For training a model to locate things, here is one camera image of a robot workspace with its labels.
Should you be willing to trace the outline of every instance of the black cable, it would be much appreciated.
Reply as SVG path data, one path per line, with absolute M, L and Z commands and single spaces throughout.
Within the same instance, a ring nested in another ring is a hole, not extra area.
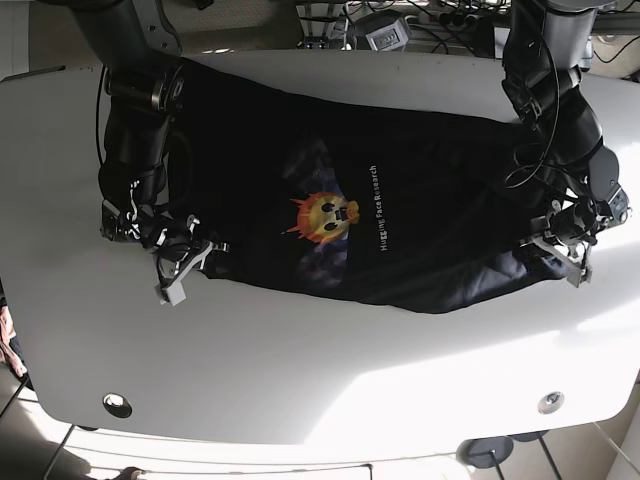
M 544 164 L 544 161 L 547 158 L 547 154 L 549 153 L 549 150 L 551 149 L 551 143 L 553 142 L 553 138 L 555 137 L 556 134 L 556 127 L 558 126 L 558 115 L 560 114 L 560 82 L 558 81 L 558 69 L 556 68 L 556 64 L 553 61 L 553 54 L 551 53 L 551 50 L 549 49 L 549 45 L 547 45 L 546 40 L 544 39 L 544 35 L 542 35 L 542 33 L 540 32 L 540 30 L 537 28 L 536 24 L 535 24 L 535 20 L 531 17 L 531 14 L 526 10 L 526 8 L 524 8 L 520 3 L 516 3 L 515 8 L 520 8 L 522 10 L 522 13 L 524 14 L 525 18 L 527 19 L 527 22 L 529 22 L 531 24 L 532 27 L 532 31 L 536 32 L 538 38 L 540 39 L 540 43 L 542 45 L 542 48 L 544 49 L 547 58 L 549 59 L 549 66 L 551 67 L 551 72 L 553 73 L 553 80 L 554 80 L 554 84 L 555 84 L 555 90 L 554 90 L 554 103 L 555 103 L 555 114 L 554 114 L 554 119 L 553 119 L 553 127 L 551 129 L 551 134 L 549 135 L 549 140 L 547 141 L 547 146 L 545 147 L 545 149 L 542 151 L 542 155 L 540 155 L 540 160 L 538 161 L 538 164 L 533 168 L 533 171 L 529 174 L 529 176 L 527 176 L 524 180 L 514 184 L 514 185 L 508 185 L 508 182 L 511 178 L 513 178 L 513 176 L 515 175 L 516 172 L 518 172 L 519 170 L 528 170 L 530 168 L 532 168 L 532 165 L 525 165 L 524 167 L 520 167 L 520 168 L 516 168 L 513 172 L 511 172 L 509 175 L 507 175 L 507 177 L 504 179 L 504 186 L 507 189 L 512 189 L 512 188 L 518 188 L 521 187 L 522 185 L 524 185 L 525 183 L 527 183 L 529 180 L 531 180 L 533 177 L 536 176 L 536 174 L 538 173 L 538 171 L 540 170 L 540 168 L 542 167 L 542 165 Z
M 611 13 L 627 13 L 627 11 L 633 7 L 633 5 L 637 2 L 640 2 L 640 0 L 631 0 L 631 3 L 629 3 L 629 5 L 627 5 L 626 7 L 624 7 L 622 10 L 604 10 L 602 12 L 598 12 L 599 15 L 609 15 Z
M 460 30 L 460 31 L 458 32 L 458 34 L 464 33 L 464 32 L 466 32 L 468 29 L 470 29 L 471 27 L 474 27 L 474 26 L 475 26 L 475 25 L 473 25 L 473 24 L 471 24 L 471 25 L 467 25 L 467 26 L 466 26 L 466 27 L 464 27 L 462 30 Z M 450 40 L 453 40 L 453 37 L 445 38 L 445 39 L 443 39 L 442 41 L 443 41 L 444 43 L 446 43 L 446 42 L 448 42 L 448 41 L 450 41 Z
M 457 12 L 458 10 L 460 10 L 461 7 L 461 3 L 460 1 L 458 1 L 457 5 L 451 5 L 450 3 L 447 2 L 443 2 L 444 5 L 446 5 L 447 7 L 452 8 L 452 13 Z M 498 3 L 489 3 L 486 1 L 479 1 L 477 2 L 477 5 L 475 5 L 473 2 L 471 2 L 470 4 L 465 6 L 466 8 L 475 8 L 475 12 L 471 12 L 471 13 L 476 13 L 476 12 L 489 12 L 489 13 L 497 13 L 500 14 L 500 10 L 504 9 L 504 14 L 508 13 L 511 10 L 510 6 L 506 5 L 506 0 L 500 0 Z
M 598 55 L 598 52 L 596 52 L 595 48 L 593 49 L 593 54 L 598 57 L 598 60 L 600 60 L 602 63 L 611 63 L 613 62 L 616 58 L 618 58 L 620 56 L 620 54 L 622 52 L 625 51 L 625 49 L 631 45 L 633 42 L 635 42 L 636 40 L 638 40 L 640 38 L 640 35 L 638 35 L 635 38 L 632 38 L 631 40 L 629 40 L 619 51 L 618 53 L 616 53 L 613 57 L 611 57 L 609 60 L 603 60 L 602 57 L 600 55 Z
M 98 83 L 98 95 L 96 99 L 96 150 L 98 151 L 98 161 L 100 162 L 100 166 L 104 164 L 102 159 L 102 148 L 100 147 L 100 97 L 102 96 L 102 84 L 104 83 L 104 74 L 106 70 L 106 67 L 103 65 L 102 71 L 100 72 L 100 82 Z
M 498 463 L 498 460 L 496 459 L 495 453 L 493 453 L 493 451 L 491 451 L 491 452 L 489 452 L 489 454 L 491 455 L 491 459 L 493 460 L 493 467 L 496 469 L 496 473 L 498 474 L 498 477 L 500 478 L 500 480 L 504 480 L 504 475 L 502 474 L 502 469 L 500 468 L 500 464 Z
M 369 7 L 374 12 L 379 12 L 380 10 L 385 10 L 385 9 L 387 9 L 389 7 L 393 7 L 394 3 L 396 3 L 396 0 L 391 0 L 391 3 L 389 5 L 383 5 L 380 8 L 373 8 L 373 6 L 371 5 L 371 2 L 367 2 L 367 7 Z
M 442 39 L 442 37 L 438 36 L 435 32 L 432 32 L 431 30 L 429 30 L 429 27 L 425 25 L 416 25 L 416 24 L 409 24 L 409 26 L 412 28 L 415 27 L 419 30 L 422 30 L 423 32 L 428 33 L 438 41 L 438 44 L 433 48 L 433 50 L 431 50 L 431 53 L 435 52 L 440 47 L 440 45 L 442 45 L 444 47 L 444 51 L 446 52 L 446 54 L 449 55 L 449 47 L 447 47 L 447 43 Z
M 521 171 L 523 167 L 520 167 L 518 169 L 516 169 L 516 171 Z M 549 182 L 543 180 L 542 178 L 535 176 L 533 177 L 534 180 L 539 181 L 540 183 L 542 183 L 544 185 L 544 187 L 550 191 L 553 192 L 554 196 L 564 200 L 564 201 L 569 201 L 571 203 L 576 203 L 577 200 L 580 199 L 580 192 L 576 192 L 576 188 L 574 188 L 573 185 L 581 185 L 581 183 L 578 181 L 578 179 L 576 179 L 575 177 L 573 177 L 569 172 L 567 172 L 566 170 L 563 170 L 562 168 L 559 167 L 554 167 L 551 165 L 542 165 L 540 167 L 541 170 L 550 170 L 552 172 L 555 173 L 559 173 L 565 177 L 567 177 L 568 179 L 572 180 L 573 183 L 571 182 L 567 182 L 568 187 L 571 189 L 572 192 L 574 192 L 577 197 L 570 197 L 569 195 L 567 195 L 565 192 L 563 192 L 562 190 L 556 188 L 554 185 L 551 185 Z M 588 197 L 590 195 L 590 192 L 586 191 L 586 194 L 583 195 L 584 197 Z
M 411 5 L 413 5 L 414 7 L 416 7 L 418 10 L 422 11 L 423 13 L 425 13 L 426 15 L 428 15 L 429 18 L 433 18 L 435 19 L 435 16 L 432 15 L 431 13 L 429 13 L 426 9 L 422 8 L 420 5 L 418 5 L 417 3 L 415 3 L 413 0 L 407 0 L 408 3 L 410 3 Z M 460 36 L 455 33 L 454 31 L 452 31 L 449 27 L 447 27 L 445 24 L 441 23 L 440 24 L 442 26 L 442 28 L 444 28 L 446 30 L 446 32 L 451 35 L 453 38 L 455 38 L 458 42 L 460 42 L 460 44 L 465 47 L 467 50 L 469 50 L 469 52 L 474 56 L 477 57 L 478 55 L 476 55 L 476 53 L 473 51 L 473 49 L 469 46 L 469 44 L 467 42 L 465 42 L 464 40 L 462 40 L 460 38 Z

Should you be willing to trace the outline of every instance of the wire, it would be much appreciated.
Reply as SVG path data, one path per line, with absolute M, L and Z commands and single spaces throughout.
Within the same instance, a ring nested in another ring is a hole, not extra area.
M 98 162 L 100 166 L 104 165 L 102 159 L 102 148 L 100 147 L 100 97 L 102 96 L 102 84 L 104 83 L 104 74 L 107 68 L 103 65 L 100 72 L 100 82 L 98 83 L 98 95 L 96 98 L 96 150 L 98 152 Z
M 429 18 L 433 18 L 435 19 L 435 16 L 432 15 L 431 13 L 429 13 L 426 9 L 424 9 L 423 7 L 421 7 L 420 5 L 418 5 L 417 3 L 415 3 L 413 0 L 406 0 L 407 2 L 409 2 L 411 5 L 413 5 L 414 7 L 416 7 L 418 10 L 422 11 L 423 13 L 425 13 L 426 15 L 429 16 Z M 447 33 L 449 35 L 451 35 L 453 38 L 455 38 L 458 42 L 460 42 L 460 44 L 462 44 L 463 47 L 465 47 L 467 50 L 469 50 L 469 52 L 474 56 L 477 57 L 478 55 L 473 51 L 473 49 L 469 46 L 469 44 L 467 42 L 465 42 L 464 40 L 462 40 L 460 38 L 460 36 L 455 33 L 454 31 L 452 31 L 449 27 L 447 27 L 445 24 L 441 23 L 440 24 L 442 26 L 442 28 L 444 28 Z
M 556 173 L 560 173 L 560 174 L 568 177 L 569 179 L 573 180 L 575 185 L 583 186 L 578 181 L 577 178 L 575 178 L 569 172 L 567 172 L 566 170 L 564 170 L 562 168 L 553 167 L 551 165 L 542 165 L 542 166 L 540 166 L 540 169 L 546 169 L 546 170 L 551 170 L 551 171 L 556 172 Z M 577 195 L 576 197 L 570 197 L 566 193 L 560 191 L 558 188 L 556 188 L 555 186 L 553 186 L 550 183 L 546 182 L 545 180 L 541 179 L 540 177 L 534 177 L 534 178 L 536 180 L 538 180 L 540 183 L 542 183 L 549 190 L 553 191 L 553 194 L 554 194 L 555 197 L 560 198 L 560 199 L 564 200 L 565 202 L 571 202 L 572 204 L 575 205 L 575 204 L 577 204 L 579 201 L 581 201 L 584 198 L 589 199 L 589 201 L 593 205 L 593 214 L 594 214 L 593 215 L 593 222 L 591 222 L 591 225 L 588 228 L 584 227 L 581 232 L 579 232 L 578 234 L 574 235 L 572 238 L 575 239 L 575 238 L 580 238 L 580 237 L 582 237 L 584 235 L 588 235 L 593 230 L 593 227 L 595 227 L 596 224 L 598 223 L 598 217 L 597 217 L 597 214 L 598 214 L 598 203 L 596 202 L 596 199 L 593 196 L 593 192 L 591 192 L 591 190 L 589 190 L 588 188 L 585 187 L 582 190 L 585 193 L 583 195 L 581 195 L 580 192 L 576 191 L 577 189 L 571 184 L 571 182 L 567 182 L 568 183 L 568 187 L 571 189 L 571 191 Z
M 627 5 L 626 7 L 624 7 L 622 10 L 604 10 L 602 12 L 598 12 L 599 15 L 609 15 L 611 13 L 627 13 L 627 11 L 633 7 L 633 5 L 635 5 L 637 2 L 640 2 L 640 0 L 631 0 L 631 3 L 629 3 L 629 5 Z
M 469 28 L 473 27 L 474 25 L 467 25 L 466 27 L 464 27 L 462 30 L 460 30 L 458 33 L 464 33 L 466 32 Z M 450 40 L 453 40 L 453 37 L 449 37 L 449 38 L 445 38 L 444 40 L 442 40 L 443 43 L 446 43 Z
M 551 149 L 551 143 L 553 143 L 553 138 L 555 137 L 556 134 L 556 127 L 558 126 L 558 115 L 560 114 L 560 82 L 558 81 L 558 69 L 556 68 L 556 64 L 553 61 L 553 54 L 551 53 L 551 50 L 549 49 L 549 45 L 547 45 L 546 40 L 544 39 L 544 35 L 542 35 L 542 33 L 540 33 L 540 31 L 535 28 L 535 21 L 533 20 L 533 18 L 531 17 L 531 15 L 529 14 L 529 12 L 520 4 L 517 3 L 516 4 L 516 8 L 520 8 L 522 10 L 522 13 L 525 14 L 525 18 L 527 19 L 527 22 L 529 22 L 531 24 L 532 30 L 534 32 L 536 32 L 538 38 L 540 39 L 540 43 L 542 45 L 542 48 L 544 49 L 545 53 L 547 54 L 547 57 L 549 59 L 549 66 L 551 67 L 551 72 L 553 73 L 553 81 L 555 84 L 555 90 L 554 90 L 554 103 L 555 103 L 555 114 L 554 114 L 554 119 L 553 119 L 553 127 L 551 129 L 551 134 L 549 135 L 549 140 L 547 141 L 547 146 L 545 147 L 545 149 L 542 151 L 542 155 L 540 155 L 540 160 L 538 161 L 538 164 L 533 167 L 532 165 L 525 165 L 523 167 L 520 168 L 516 168 L 513 172 L 511 172 L 509 175 L 507 175 L 507 177 L 504 179 L 504 186 L 507 189 L 513 189 L 513 188 L 518 188 L 521 187 L 522 185 L 524 185 L 525 183 L 527 183 L 529 180 L 531 180 L 533 177 L 536 176 L 536 174 L 538 173 L 538 171 L 540 170 L 540 168 L 542 167 L 542 165 L 544 164 L 544 161 L 547 158 L 547 154 L 549 153 L 549 150 Z M 516 172 L 522 170 L 522 171 L 526 171 L 528 169 L 531 169 L 533 167 L 533 171 L 522 181 L 514 184 L 514 185 L 509 185 L 509 180 L 511 178 L 513 178 L 513 176 L 516 174 Z
M 615 54 L 613 57 L 611 57 L 609 60 L 603 60 L 603 59 L 602 59 L 602 57 L 601 57 L 600 55 L 598 55 L 598 52 L 596 52 L 596 50 L 595 50 L 595 49 L 593 50 L 593 54 L 594 54 L 596 57 L 598 57 L 598 60 L 600 60 L 602 63 L 605 63 L 605 64 L 606 64 L 606 63 L 611 63 L 611 62 L 613 62 L 616 58 L 618 58 L 618 57 L 620 56 L 620 54 L 621 54 L 622 52 L 624 52 L 624 51 L 625 51 L 625 49 L 626 49 L 629 45 L 631 45 L 633 42 L 635 42 L 635 41 L 636 41 L 636 40 L 638 40 L 639 38 L 640 38 L 640 35 L 638 35 L 637 37 L 632 38 L 631 40 L 629 40 L 629 41 L 628 41 L 628 42 L 627 42 L 627 43 L 626 43 L 626 44 L 625 44 L 625 45 L 624 45 L 624 46 L 623 46 L 623 47 L 618 51 L 618 53 L 616 53 L 616 54 Z
M 448 3 L 445 0 L 443 0 L 442 3 L 444 6 L 452 8 L 453 12 L 457 12 L 458 10 L 461 10 L 461 7 L 462 7 L 462 4 L 460 1 L 458 1 L 457 5 L 452 5 L 451 3 Z M 507 0 L 500 0 L 499 2 L 496 2 L 496 3 L 491 3 L 487 1 L 478 1 L 475 4 L 474 2 L 471 2 L 470 4 L 464 5 L 464 9 L 471 9 L 471 8 L 475 8 L 476 12 L 484 11 L 489 13 L 500 13 L 500 10 L 504 9 L 505 14 L 511 10 L 511 6 L 507 5 Z
M 442 39 L 442 37 L 439 37 L 436 33 L 432 32 L 431 30 L 429 30 L 428 27 L 424 26 L 424 25 L 415 25 L 415 24 L 410 24 L 410 26 L 412 28 L 417 28 L 419 30 L 422 30 L 426 33 L 428 33 L 429 35 L 431 35 L 433 38 L 435 38 L 438 41 L 438 44 L 433 48 L 433 50 L 431 50 L 431 53 L 435 52 L 440 45 L 442 45 L 444 47 L 444 51 L 446 52 L 447 55 L 449 55 L 449 47 L 447 47 L 447 43 Z
M 385 10 L 389 7 L 393 7 L 393 5 L 396 3 L 396 0 L 391 0 L 391 3 L 389 5 L 383 5 L 380 8 L 373 8 L 373 6 L 371 5 L 371 2 L 367 2 L 367 7 L 369 7 L 371 10 L 373 10 L 374 12 L 379 12 L 380 10 Z

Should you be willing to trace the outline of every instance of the metal screw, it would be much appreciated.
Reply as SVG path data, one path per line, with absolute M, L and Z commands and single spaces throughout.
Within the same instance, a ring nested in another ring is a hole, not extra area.
M 538 412 L 543 415 L 550 415 L 557 412 L 564 404 L 564 394 L 562 392 L 551 392 L 542 397 L 538 402 Z
M 553 405 L 554 403 L 557 403 L 558 400 L 560 400 L 560 395 L 558 394 L 558 392 L 547 395 L 547 405 Z

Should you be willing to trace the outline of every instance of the black cloth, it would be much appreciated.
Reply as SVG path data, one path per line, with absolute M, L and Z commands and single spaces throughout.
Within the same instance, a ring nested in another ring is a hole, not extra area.
M 566 275 L 518 247 L 542 212 L 501 184 L 521 127 L 185 72 L 170 194 L 231 244 L 209 276 L 440 313 Z

